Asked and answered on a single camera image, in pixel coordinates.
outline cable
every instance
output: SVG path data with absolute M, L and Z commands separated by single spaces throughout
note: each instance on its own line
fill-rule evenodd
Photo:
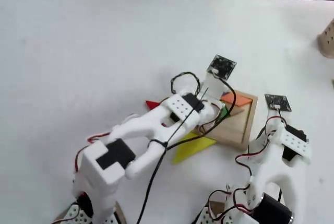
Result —
M 215 121 L 219 118 L 219 116 L 220 116 L 220 114 L 221 114 L 221 109 L 219 108 L 219 106 L 217 106 L 217 105 L 214 104 L 214 103 L 211 103 L 211 105 L 215 106 L 215 107 L 218 109 L 218 114 L 217 114 L 217 117 L 214 118 L 212 121 L 209 121 L 209 122 L 204 123 L 204 124 L 202 124 L 202 125 L 199 126 L 198 130 L 199 130 L 202 134 L 205 132 L 204 126 L 205 126 L 205 125 L 208 125 L 208 124 L 211 124 L 212 122 L 215 122 Z
M 246 187 L 244 187 L 244 188 L 242 188 L 242 187 L 239 187 L 239 188 L 237 188 L 236 190 L 234 190 L 234 192 L 233 192 L 233 204 L 236 206 L 236 205 L 238 205 L 237 203 L 236 203 L 236 198 L 235 198 L 235 194 L 236 194 L 236 192 L 237 191 L 246 191 L 246 190 L 248 190 L 249 189 L 249 187 L 250 187 L 251 185 L 250 184 L 248 184 Z M 245 207 L 244 205 L 243 205 L 243 208 L 246 210 L 246 211 L 244 211 L 243 209 L 239 209 L 239 207 L 237 207 L 237 209 L 239 210 L 239 211 L 242 211 L 242 212 L 244 212 L 244 213 L 246 213 L 246 214 L 251 214 L 252 212 L 253 212 L 253 209 L 248 209 L 247 207 Z
M 174 86 L 174 81 L 183 76 L 183 75 L 186 75 L 186 74 L 190 74 L 192 75 L 195 79 L 196 79 L 196 82 L 197 82 L 197 88 L 196 88 L 196 91 L 194 93 L 195 96 L 197 96 L 200 92 L 200 82 L 199 82 L 199 78 L 192 72 L 183 72 L 183 73 L 180 73 L 179 75 L 176 75 L 174 78 L 171 79 L 171 92 L 172 94 L 176 94 L 176 91 L 174 90 L 173 86 Z
M 276 130 L 272 130 L 272 131 L 269 133 L 269 135 L 272 134 L 272 133 L 274 133 L 274 132 L 276 132 Z M 238 158 L 240 158 L 240 157 L 251 157 L 251 156 L 255 156 L 255 155 L 258 155 L 258 154 L 262 153 L 262 152 L 267 148 L 267 146 L 268 146 L 268 144 L 269 144 L 269 142 L 270 142 L 269 139 L 268 139 L 269 135 L 267 136 L 267 142 L 266 142 L 266 144 L 264 145 L 264 147 L 263 147 L 260 151 L 258 151 L 258 152 L 254 152 L 254 153 L 252 153 L 252 154 L 241 154 L 241 155 L 237 155 L 237 156 L 235 157 L 235 162 L 236 162 L 237 164 L 239 164 L 239 165 L 241 165 L 241 166 L 247 168 L 248 171 L 249 171 L 249 175 L 250 175 L 250 176 L 253 175 L 251 168 L 250 168 L 248 165 L 246 165 L 246 164 L 244 164 L 244 163 L 238 161 Z
M 87 138 L 87 141 L 90 144 L 93 144 L 95 140 L 98 140 L 99 138 L 105 137 L 105 136 L 108 136 L 108 135 L 110 135 L 110 132 L 106 132 L 106 133 L 103 133 L 103 134 L 95 134 L 95 135 L 90 136 L 89 138 Z
M 281 202 L 281 197 L 282 197 L 282 189 L 280 189 L 280 193 L 278 194 L 278 201 Z
M 282 116 L 272 116 L 272 117 L 269 117 L 269 118 L 267 119 L 267 121 L 266 121 L 266 124 L 265 124 L 265 134 L 267 134 L 267 132 L 266 132 L 266 127 L 267 127 L 268 122 L 269 122 L 270 120 L 272 120 L 272 119 L 277 119 L 277 118 L 281 119 L 281 121 L 285 124 L 285 126 L 287 126 L 287 121 L 286 121 Z
M 81 153 L 81 151 L 83 151 L 86 147 L 88 146 L 84 146 L 82 149 L 80 149 L 77 154 L 75 155 L 75 161 L 74 161 L 74 169 L 75 169 L 75 172 L 77 173 L 79 171 L 79 168 L 78 168 L 78 157 L 79 157 L 79 154 Z
M 212 196 L 214 193 L 216 193 L 216 192 L 221 192 L 221 193 L 224 193 L 224 194 L 227 194 L 227 195 L 231 195 L 231 194 L 232 194 L 231 192 L 228 192 L 228 191 L 225 191 L 225 190 L 220 190 L 220 189 L 218 189 L 218 190 L 214 190 L 214 191 L 209 195 L 209 197 L 208 197 L 208 201 L 207 201 L 207 205 L 208 205 L 208 213 L 209 213 L 209 216 L 210 216 L 210 218 L 211 218 L 212 220 L 214 219 L 214 217 L 213 217 L 212 214 L 211 214 L 210 198 L 211 198 L 211 196 Z
M 197 106 L 201 103 L 201 100 L 202 100 L 202 98 L 204 97 L 204 95 L 206 94 L 207 91 L 208 91 L 208 88 L 205 90 L 205 92 L 203 93 L 202 97 L 200 98 L 200 100 L 198 101 L 198 103 L 196 104 L 196 106 L 193 107 L 193 109 L 188 113 L 188 115 L 186 116 L 186 118 L 184 118 L 184 120 L 181 122 L 181 124 L 176 128 L 176 130 L 173 132 L 173 134 L 169 137 L 169 139 L 167 140 L 167 144 L 168 144 L 168 142 L 173 138 L 173 136 L 175 135 L 175 133 L 180 129 L 180 127 L 185 123 L 185 121 L 186 121 L 186 120 L 188 119 L 188 117 L 192 114 L 192 112 L 195 110 L 195 108 L 197 108 Z M 142 216 L 143 216 L 143 214 L 144 214 L 144 211 L 145 211 L 145 208 L 146 208 L 146 203 L 147 203 L 147 200 L 148 200 L 148 196 L 149 196 L 149 194 L 150 194 L 150 191 L 151 191 L 151 187 L 152 187 L 152 184 L 153 184 L 154 177 L 155 177 L 156 174 L 157 174 L 157 171 L 158 171 L 158 169 L 159 169 L 159 167 L 160 167 L 160 165 L 161 165 L 161 162 L 162 162 L 164 156 L 165 156 L 166 153 L 167 153 L 167 150 L 168 150 L 168 149 L 167 149 L 167 146 L 166 146 L 166 147 L 165 147 L 165 150 L 164 150 L 164 152 L 163 152 L 163 154 L 161 155 L 161 157 L 160 157 L 160 159 L 159 159 L 159 161 L 158 161 L 158 163 L 157 163 L 157 165 L 156 165 L 156 168 L 155 168 L 154 171 L 153 171 L 153 174 L 152 174 L 152 176 L 151 176 L 151 179 L 150 179 L 150 181 L 149 181 L 149 183 L 148 183 L 148 186 L 147 186 L 147 189 L 146 189 L 145 199 L 144 199 L 144 202 L 143 202 L 143 204 L 142 204 L 142 208 L 141 208 L 141 211 L 140 211 L 138 220 L 137 220 L 137 224 L 140 223 L 141 218 L 142 218 Z
M 223 82 L 224 85 L 226 85 L 226 86 L 232 91 L 232 93 L 233 93 L 233 96 L 234 96 L 234 98 L 233 98 L 233 102 L 232 102 L 232 105 L 231 105 L 230 109 L 228 110 L 227 114 L 225 114 L 220 120 L 218 120 L 218 121 L 217 121 L 217 122 L 210 128 L 210 129 L 208 129 L 205 133 L 200 134 L 200 135 L 198 135 L 198 136 L 196 136 L 196 137 L 189 138 L 189 139 L 185 139 L 185 140 L 182 140 L 182 141 L 180 141 L 180 142 L 178 142 L 178 143 L 172 144 L 172 145 L 170 145 L 170 146 L 167 148 L 167 150 L 170 150 L 170 149 L 172 149 L 172 148 L 174 148 L 174 147 L 177 147 L 178 145 L 181 145 L 181 144 L 183 144 L 183 143 L 191 142 L 191 141 L 193 141 L 193 140 L 200 139 L 200 138 L 206 136 L 206 135 L 207 135 L 208 133 L 210 133 L 215 127 L 217 127 L 223 120 L 225 120 L 225 119 L 228 117 L 228 115 L 232 112 L 232 110 L 233 110 L 233 108 L 234 108 L 234 106 L 235 106 L 235 102 L 236 102 L 236 93 L 235 93 L 235 91 L 233 90 L 233 88 L 232 88 L 232 87 L 231 87 L 225 80 L 223 80 L 222 78 L 219 78 L 219 77 L 217 77 L 217 76 L 215 76 L 215 75 L 213 75 L 213 76 L 214 76 L 216 79 L 219 79 L 221 82 Z
M 63 222 L 63 221 L 68 221 L 68 220 L 74 220 L 75 218 L 77 218 L 78 217 L 78 215 L 79 215 L 79 213 L 80 213 L 80 207 L 79 207 L 79 205 L 78 204 L 72 204 L 72 205 L 77 205 L 78 206 L 78 213 L 76 214 L 76 216 L 74 216 L 74 217 L 71 217 L 71 218 L 68 218 L 68 219 L 60 219 L 60 220 L 55 220 L 54 222 L 52 222 L 51 224 L 57 224 L 57 223 L 61 223 L 61 222 Z

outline red wire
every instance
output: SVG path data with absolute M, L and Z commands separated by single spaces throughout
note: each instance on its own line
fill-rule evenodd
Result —
M 246 191 L 247 189 L 249 189 L 250 186 L 251 186 L 251 185 L 248 184 L 248 186 L 245 187 L 245 188 L 237 188 L 236 190 L 234 190 L 234 192 L 233 192 L 233 204 L 234 204 L 235 206 L 237 205 L 237 203 L 236 203 L 236 198 L 235 198 L 235 193 L 236 193 L 236 191 Z M 242 212 L 244 212 L 244 213 L 246 213 L 246 214 L 248 214 L 248 215 L 251 214 L 251 213 L 253 212 L 253 209 L 248 209 L 248 208 L 245 207 L 245 206 L 243 206 L 243 208 L 246 209 L 246 211 L 248 211 L 248 213 L 245 212 L 243 209 L 239 209 L 239 208 L 237 207 L 237 209 L 238 209 L 239 211 L 242 211 Z
M 103 134 L 96 134 L 96 135 L 93 135 L 93 136 L 90 136 L 87 141 L 91 144 L 94 143 L 95 140 L 97 140 L 98 138 L 101 138 L 101 137 L 105 137 L 105 136 L 108 136 L 110 135 L 110 132 L 106 132 L 106 133 L 103 133 Z
M 287 121 L 282 117 L 282 116 L 272 116 L 272 117 L 269 117 L 266 121 L 266 124 L 265 124 L 265 134 L 267 134 L 266 132 L 266 128 L 267 128 L 267 124 L 268 124 L 268 121 L 272 120 L 272 119 L 277 119 L 277 118 L 280 118 L 281 120 L 284 121 L 285 125 L 287 125 Z
M 75 172 L 76 172 L 76 173 L 79 171 L 79 168 L 78 168 L 78 157 L 79 157 L 79 154 L 80 154 L 80 152 L 83 151 L 86 147 L 88 147 L 88 146 L 85 146 L 85 147 L 83 147 L 82 149 L 80 149 L 80 150 L 77 152 L 77 155 L 75 155 L 74 169 L 75 169 Z
M 51 224 L 57 224 L 57 223 L 60 223 L 60 222 L 63 222 L 63 221 L 73 220 L 73 219 L 75 219 L 75 218 L 78 217 L 79 213 L 80 213 L 80 208 L 78 208 L 78 213 L 77 213 L 76 216 L 71 217 L 71 218 L 68 218 L 68 219 L 55 220 L 55 221 L 52 222 Z

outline white bracket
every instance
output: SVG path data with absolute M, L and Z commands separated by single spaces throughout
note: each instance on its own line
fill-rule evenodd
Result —
M 161 103 L 161 105 L 169 108 L 173 113 L 177 115 L 177 117 L 184 121 L 187 115 L 193 109 L 191 105 L 185 99 L 183 99 L 179 94 L 175 94 L 174 96 L 169 97 L 165 101 Z M 199 121 L 199 115 L 196 110 L 194 110 L 188 119 L 183 123 L 187 127 L 190 126 L 193 122 Z
M 286 129 L 282 130 L 281 137 L 278 141 L 302 156 L 307 164 L 311 163 L 312 152 L 308 143 L 302 141 L 297 136 L 294 136 Z

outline circuit board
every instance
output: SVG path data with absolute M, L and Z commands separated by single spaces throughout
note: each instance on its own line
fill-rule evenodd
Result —
M 280 111 L 291 112 L 291 107 L 286 96 L 265 94 L 265 98 L 269 109 L 275 110 L 275 105 L 279 105 L 281 107 Z
M 213 73 L 219 78 L 227 80 L 236 66 L 236 62 L 216 55 L 207 69 L 208 73 Z

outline black wire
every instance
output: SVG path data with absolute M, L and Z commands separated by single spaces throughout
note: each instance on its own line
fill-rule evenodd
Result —
M 282 190 L 280 189 L 280 193 L 278 194 L 278 201 L 281 202 L 281 197 L 282 197 Z
M 207 91 L 208 91 L 208 88 L 205 90 L 205 92 L 203 93 L 202 97 L 200 98 L 200 100 L 198 101 L 198 103 L 196 104 L 196 106 L 193 107 L 193 109 L 188 113 L 188 115 L 186 116 L 186 118 L 184 118 L 184 120 L 181 122 L 181 124 L 173 132 L 173 134 L 171 135 L 171 137 L 169 137 L 169 139 L 166 142 L 167 144 L 173 138 L 173 136 L 175 135 L 175 133 L 180 129 L 180 127 L 184 124 L 184 122 L 188 119 L 188 117 L 192 114 L 192 112 L 195 110 L 195 108 L 197 108 L 197 106 L 201 103 L 201 100 L 202 100 L 203 96 L 206 94 Z M 137 220 L 137 224 L 140 223 L 142 215 L 144 214 L 144 211 L 145 211 L 145 208 L 146 208 L 146 203 L 147 203 L 150 191 L 151 191 L 151 187 L 152 187 L 152 184 L 153 184 L 154 177 L 156 176 L 157 171 L 158 171 L 158 169 L 159 169 L 159 167 L 161 165 L 161 162 L 162 162 L 164 156 L 166 155 L 166 153 L 167 153 L 167 146 L 165 146 L 165 150 L 164 150 L 163 154 L 161 155 L 161 157 L 160 157 L 160 159 L 159 159 L 159 161 L 158 161 L 158 163 L 156 165 L 156 168 L 153 171 L 151 179 L 150 179 L 150 181 L 148 183 L 148 186 L 147 186 L 147 189 L 146 189 L 145 199 L 144 199 L 144 202 L 143 202 L 142 207 L 141 207 L 141 211 L 140 211 L 140 215 L 139 215 L 138 220 Z
M 215 77 L 216 79 L 219 79 L 221 82 L 223 82 L 224 85 L 226 85 L 226 86 L 232 91 L 234 98 L 233 98 L 233 102 L 232 102 L 232 105 L 231 105 L 230 109 L 228 110 L 228 112 L 227 112 L 227 113 L 226 113 L 220 120 L 218 120 L 218 121 L 217 121 L 217 122 L 210 128 L 210 129 L 208 129 L 206 132 L 204 132 L 204 133 L 202 133 L 201 135 L 198 135 L 198 136 L 196 136 L 196 137 L 189 138 L 189 139 L 185 139 L 185 140 L 182 140 L 182 141 L 180 141 L 180 142 L 178 142 L 178 143 L 172 144 L 172 145 L 170 145 L 170 146 L 167 148 L 167 150 L 170 150 L 170 149 L 172 149 L 172 148 L 174 148 L 174 147 L 177 147 L 178 145 L 181 145 L 181 144 L 184 144 L 184 143 L 187 143 L 187 142 L 191 142 L 191 141 L 193 141 L 193 140 L 200 139 L 200 138 L 206 136 L 206 135 L 207 135 L 208 133 L 210 133 L 215 127 L 217 127 L 223 120 L 225 120 L 226 117 L 228 117 L 229 114 L 232 112 L 232 110 L 233 110 L 233 108 L 234 108 L 234 106 L 235 106 L 235 102 L 236 102 L 236 93 L 235 93 L 235 91 L 233 90 L 233 88 L 232 88 L 232 87 L 231 87 L 225 80 L 223 80 L 222 78 L 219 78 L 219 77 L 217 77 L 217 76 L 214 76 L 214 77 Z
M 179 75 L 176 75 L 174 78 L 172 78 L 171 79 L 171 92 L 172 92 L 172 94 L 176 94 L 176 91 L 173 88 L 174 81 L 177 78 L 179 78 L 179 77 L 181 77 L 183 75 L 186 75 L 186 74 L 190 74 L 190 75 L 192 75 L 196 79 L 196 81 L 197 81 L 197 88 L 196 88 L 196 91 L 195 91 L 194 95 L 197 96 L 199 94 L 199 92 L 200 92 L 200 82 L 199 82 L 199 78 L 194 73 L 192 73 L 192 72 L 183 72 L 183 73 L 180 73 Z

